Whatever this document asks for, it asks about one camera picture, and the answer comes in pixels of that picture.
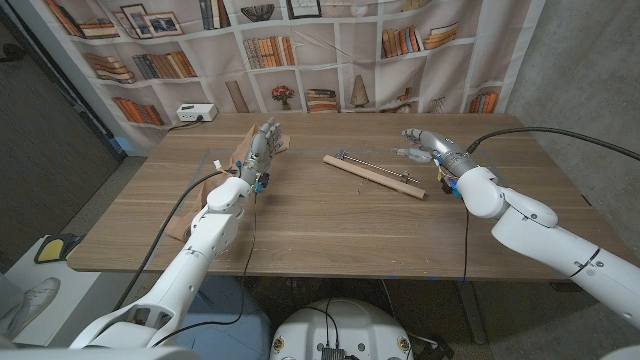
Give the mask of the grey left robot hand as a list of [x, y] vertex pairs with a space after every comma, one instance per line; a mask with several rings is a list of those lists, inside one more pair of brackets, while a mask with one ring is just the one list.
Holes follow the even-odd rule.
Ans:
[[255, 186], [283, 147], [281, 125], [270, 117], [252, 137], [249, 150], [238, 171], [240, 179]]

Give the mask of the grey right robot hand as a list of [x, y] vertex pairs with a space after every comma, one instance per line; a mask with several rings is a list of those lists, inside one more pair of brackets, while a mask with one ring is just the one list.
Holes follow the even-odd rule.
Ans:
[[392, 152], [396, 155], [418, 163], [436, 162], [455, 177], [477, 167], [458, 144], [438, 133], [411, 128], [404, 130], [402, 136], [418, 148], [395, 148]]

